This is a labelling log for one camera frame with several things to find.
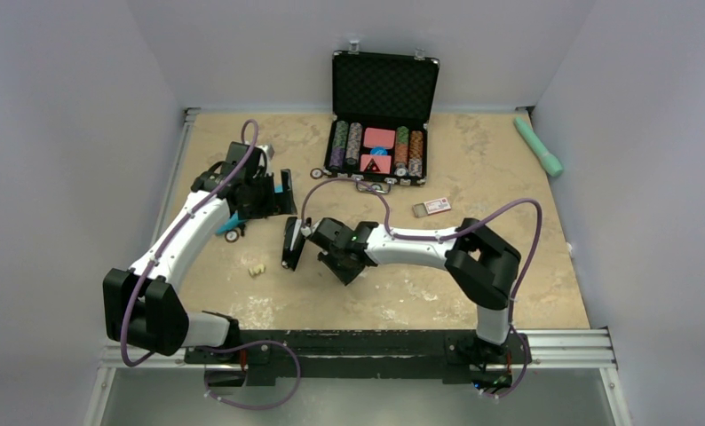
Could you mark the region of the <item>black stapler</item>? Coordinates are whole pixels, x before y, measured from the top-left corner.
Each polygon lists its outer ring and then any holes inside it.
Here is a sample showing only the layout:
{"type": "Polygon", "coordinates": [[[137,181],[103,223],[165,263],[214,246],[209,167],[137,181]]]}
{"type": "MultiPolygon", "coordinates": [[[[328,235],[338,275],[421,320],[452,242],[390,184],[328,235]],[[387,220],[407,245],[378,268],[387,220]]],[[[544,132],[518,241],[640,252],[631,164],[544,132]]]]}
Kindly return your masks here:
{"type": "Polygon", "coordinates": [[[297,269],[307,237],[312,233],[312,219],[289,217],[284,226],[281,266],[284,269],[297,269]]]}

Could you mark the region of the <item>staple box red white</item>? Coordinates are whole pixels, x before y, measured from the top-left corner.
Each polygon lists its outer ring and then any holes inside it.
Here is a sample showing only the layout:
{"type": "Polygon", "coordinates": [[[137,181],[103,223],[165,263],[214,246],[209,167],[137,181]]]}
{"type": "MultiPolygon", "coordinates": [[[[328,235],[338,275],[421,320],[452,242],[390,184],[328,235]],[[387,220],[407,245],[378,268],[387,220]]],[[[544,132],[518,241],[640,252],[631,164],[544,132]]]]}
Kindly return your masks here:
{"type": "Polygon", "coordinates": [[[414,204],[412,207],[414,217],[417,218],[433,216],[439,213],[448,212],[451,209],[452,206],[446,197],[420,202],[414,204]]]}

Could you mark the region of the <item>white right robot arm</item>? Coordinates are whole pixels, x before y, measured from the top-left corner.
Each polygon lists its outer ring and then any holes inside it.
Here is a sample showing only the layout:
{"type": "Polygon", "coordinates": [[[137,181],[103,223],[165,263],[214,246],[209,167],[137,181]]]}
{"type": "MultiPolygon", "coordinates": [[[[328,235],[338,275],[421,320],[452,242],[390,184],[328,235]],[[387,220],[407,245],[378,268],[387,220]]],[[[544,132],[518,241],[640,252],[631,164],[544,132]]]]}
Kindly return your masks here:
{"type": "Polygon", "coordinates": [[[405,264],[448,272],[465,296],[476,305],[478,323],[474,348],[484,360],[495,361],[510,347],[511,291],[519,277],[521,254],[486,226],[466,218],[458,227],[387,232],[377,222],[355,228],[329,217],[305,225],[301,234],[321,252],[319,260],[345,285],[368,267],[405,264]]]}

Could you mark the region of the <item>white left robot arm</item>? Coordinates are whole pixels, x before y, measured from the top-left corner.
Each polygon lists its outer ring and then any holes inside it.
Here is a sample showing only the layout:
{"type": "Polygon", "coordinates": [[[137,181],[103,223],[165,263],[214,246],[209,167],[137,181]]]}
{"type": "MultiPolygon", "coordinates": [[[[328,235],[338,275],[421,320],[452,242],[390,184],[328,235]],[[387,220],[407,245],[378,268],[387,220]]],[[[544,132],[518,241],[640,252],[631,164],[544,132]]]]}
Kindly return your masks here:
{"type": "Polygon", "coordinates": [[[102,288],[110,339],[161,355],[206,346],[217,362],[238,357],[236,319],[188,312],[178,290],[208,240],[229,219],[296,214],[291,173],[280,171],[277,191],[273,156],[270,145],[231,143],[224,160],[194,179],[183,208],[155,244],[130,267],[107,273],[102,288]]]}

